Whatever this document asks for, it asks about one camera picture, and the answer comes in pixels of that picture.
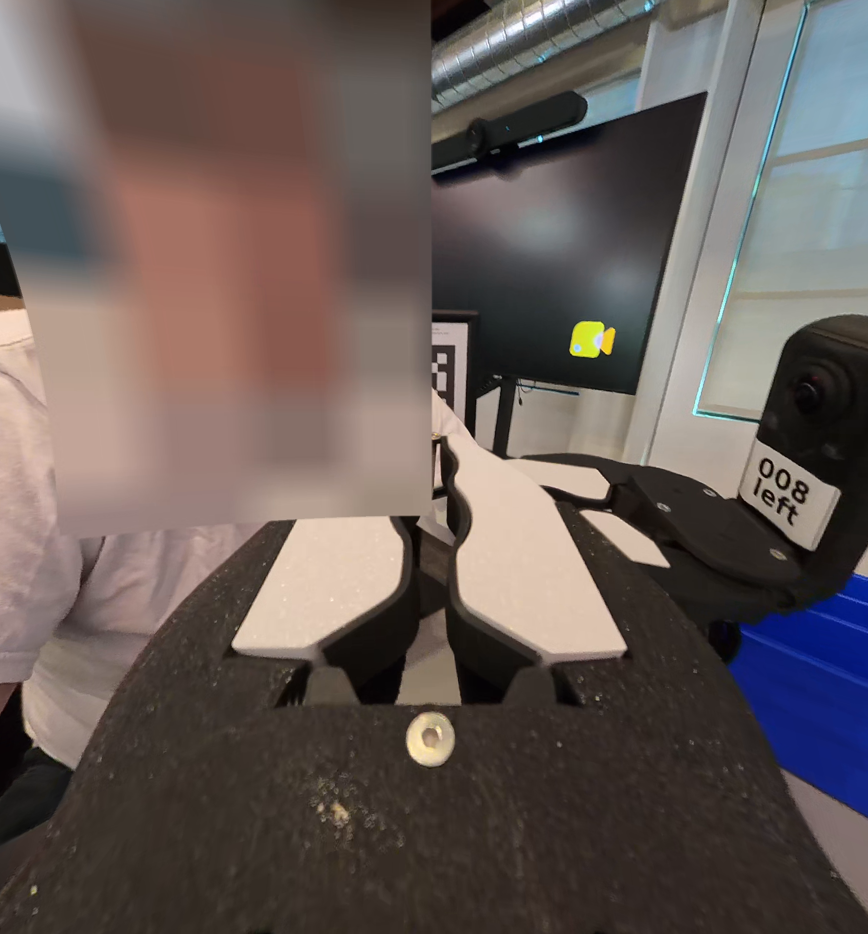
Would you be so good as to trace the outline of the black framed marker sign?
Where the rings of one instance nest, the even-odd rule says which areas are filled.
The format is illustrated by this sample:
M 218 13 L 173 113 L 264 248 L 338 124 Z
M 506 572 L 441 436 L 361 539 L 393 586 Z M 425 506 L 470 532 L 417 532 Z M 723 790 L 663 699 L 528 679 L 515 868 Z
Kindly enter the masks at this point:
M 476 311 L 433 311 L 432 389 L 474 434 L 479 377 L 479 315 Z

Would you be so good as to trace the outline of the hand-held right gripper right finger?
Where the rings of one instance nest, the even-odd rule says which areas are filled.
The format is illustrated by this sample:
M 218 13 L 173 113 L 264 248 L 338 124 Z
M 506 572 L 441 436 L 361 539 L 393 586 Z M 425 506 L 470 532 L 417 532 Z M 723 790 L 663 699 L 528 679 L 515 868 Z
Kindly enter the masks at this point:
M 621 660 L 627 643 L 552 495 L 463 435 L 440 440 L 454 536 L 447 634 L 477 699 L 520 671 Z

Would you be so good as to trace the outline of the silver ventilation duct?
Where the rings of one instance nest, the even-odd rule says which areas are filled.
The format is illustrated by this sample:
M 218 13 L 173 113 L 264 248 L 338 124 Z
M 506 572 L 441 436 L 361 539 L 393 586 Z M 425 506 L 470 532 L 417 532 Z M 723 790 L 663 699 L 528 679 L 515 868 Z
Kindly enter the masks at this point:
M 432 112 L 440 113 L 588 41 L 661 1 L 505 1 L 437 43 Z

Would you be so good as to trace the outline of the blue plastic bin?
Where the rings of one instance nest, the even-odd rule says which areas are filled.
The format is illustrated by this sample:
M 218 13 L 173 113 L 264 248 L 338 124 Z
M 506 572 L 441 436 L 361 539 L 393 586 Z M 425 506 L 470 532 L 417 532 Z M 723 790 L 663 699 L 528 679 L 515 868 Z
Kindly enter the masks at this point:
M 868 577 L 743 626 L 730 671 L 778 764 L 868 818 Z

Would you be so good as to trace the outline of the large black monitor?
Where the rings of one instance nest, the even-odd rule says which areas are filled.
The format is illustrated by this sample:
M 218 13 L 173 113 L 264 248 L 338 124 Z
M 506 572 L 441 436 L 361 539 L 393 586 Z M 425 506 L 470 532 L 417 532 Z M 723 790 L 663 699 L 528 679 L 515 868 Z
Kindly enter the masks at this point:
M 432 305 L 478 314 L 483 377 L 637 391 L 707 102 L 432 175 Z

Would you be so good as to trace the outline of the window with white blind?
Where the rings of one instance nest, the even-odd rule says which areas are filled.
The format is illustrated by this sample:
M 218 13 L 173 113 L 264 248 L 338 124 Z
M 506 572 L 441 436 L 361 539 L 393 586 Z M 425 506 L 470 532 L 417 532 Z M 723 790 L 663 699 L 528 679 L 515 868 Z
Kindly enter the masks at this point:
M 805 2 L 720 304 L 696 413 L 756 422 L 785 341 L 868 317 L 868 1 Z

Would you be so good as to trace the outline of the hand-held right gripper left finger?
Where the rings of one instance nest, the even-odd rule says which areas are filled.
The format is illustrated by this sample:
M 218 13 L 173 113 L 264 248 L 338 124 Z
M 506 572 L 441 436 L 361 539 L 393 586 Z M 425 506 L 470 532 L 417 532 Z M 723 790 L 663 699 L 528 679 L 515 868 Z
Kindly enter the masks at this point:
M 362 703 L 394 704 L 420 623 L 413 528 L 402 518 L 297 520 L 231 650 L 340 669 Z

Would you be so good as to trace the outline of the black webcam bar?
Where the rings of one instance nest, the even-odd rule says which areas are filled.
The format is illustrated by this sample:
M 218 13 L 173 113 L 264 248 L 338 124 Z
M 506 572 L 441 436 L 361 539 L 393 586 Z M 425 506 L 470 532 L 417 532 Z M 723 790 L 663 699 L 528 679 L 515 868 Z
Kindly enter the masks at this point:
M 476 118 L 462 131 L 432 144 L 431 171 L 510 154 L 525 142 L 576 126 L 587 111 L 585 97 L 568 90 L 499 118 Z

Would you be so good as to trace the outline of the black monitor stand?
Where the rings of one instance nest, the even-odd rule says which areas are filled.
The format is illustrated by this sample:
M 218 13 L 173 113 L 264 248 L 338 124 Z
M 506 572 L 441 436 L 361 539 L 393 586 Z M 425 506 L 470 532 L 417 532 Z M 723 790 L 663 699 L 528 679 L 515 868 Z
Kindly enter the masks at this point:
M 471 414 L 477 417 L 479 400 L 495 390 L 499 391 L 499 398 L 491 451 L 499 458 L 507 460 L 509 458 L 508 446 L 512 414 L 515 403 L 519 400 L 520 395 L 519 380 L 513 377 L 501 377 L 496 375 L 482 377 L 479 386 L 476 391 L 474 391 L 474 402 L 472 403 Z

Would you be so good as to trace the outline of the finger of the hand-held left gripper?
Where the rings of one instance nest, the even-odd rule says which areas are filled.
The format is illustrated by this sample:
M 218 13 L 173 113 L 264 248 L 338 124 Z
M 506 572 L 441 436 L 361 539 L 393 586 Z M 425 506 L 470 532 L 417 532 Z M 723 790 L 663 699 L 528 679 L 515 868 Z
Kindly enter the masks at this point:
M 671 567 L 654 540 L 627 520 L 602 510 L 581 510 L 580 515 L 631 561 L 662 569 Z
M 509 459 L 505 464 L 568 502 L 605 505 L 611 497 L 610 481 L 591 466 L 528 459 Z

